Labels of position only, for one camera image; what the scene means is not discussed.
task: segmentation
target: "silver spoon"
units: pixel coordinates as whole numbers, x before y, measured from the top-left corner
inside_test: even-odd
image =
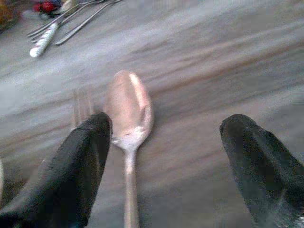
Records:
[[[120,71],[115,75],[107,91],[104,112],[113,122],[112,143],[125,152],[124,227],[138,228],[136,151],[151,132],[153,111],[150,97],[135,73]]]

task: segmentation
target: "wood grain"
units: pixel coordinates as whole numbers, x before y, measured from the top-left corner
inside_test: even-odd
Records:
[[[126,0],[39,59],[29,56],[26,34],[41,22],[21,20],[0,35],[2,204],[67,136],[73,90],[89,86],[101,108],[107,84],[127,69],[155,110],[138,153],[141,227],[249,227],[219,125],[246,114],[304,161],[303,15],[298,0]],[[112,147],[88,227],[123,227],[122,170],[123,153]]]

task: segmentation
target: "white handle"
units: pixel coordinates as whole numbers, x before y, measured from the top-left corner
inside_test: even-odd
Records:
[[[52,40],[58,28],[59,24],[57,22],[51,24],[46,32],[41,36],[40,40],[38,40],[35,46],[30,50],[29,55],[32,57],[40,56]]]

